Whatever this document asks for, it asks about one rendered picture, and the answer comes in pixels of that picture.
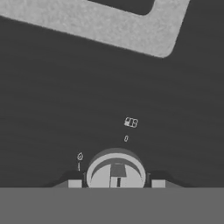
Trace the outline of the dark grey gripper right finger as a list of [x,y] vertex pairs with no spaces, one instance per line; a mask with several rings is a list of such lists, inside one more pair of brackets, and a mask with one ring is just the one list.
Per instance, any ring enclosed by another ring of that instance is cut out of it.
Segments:
[[146,186],[149,188],[185,187],[186,184],[175,179],[167,171],[146,172]]

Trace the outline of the grey round stove knob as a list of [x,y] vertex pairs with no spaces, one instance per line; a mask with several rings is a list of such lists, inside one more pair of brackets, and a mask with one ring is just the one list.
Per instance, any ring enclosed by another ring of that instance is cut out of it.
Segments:
[[146,173],[134,152],[110,148],[92,158],[86,180],[89,188],[143,188]]

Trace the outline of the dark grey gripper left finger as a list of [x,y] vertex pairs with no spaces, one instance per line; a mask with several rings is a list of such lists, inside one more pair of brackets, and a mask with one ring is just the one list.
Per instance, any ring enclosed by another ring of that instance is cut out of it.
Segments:
[[86,173],[84,171],[66,171],[52,182],[52,187],[86,187]]

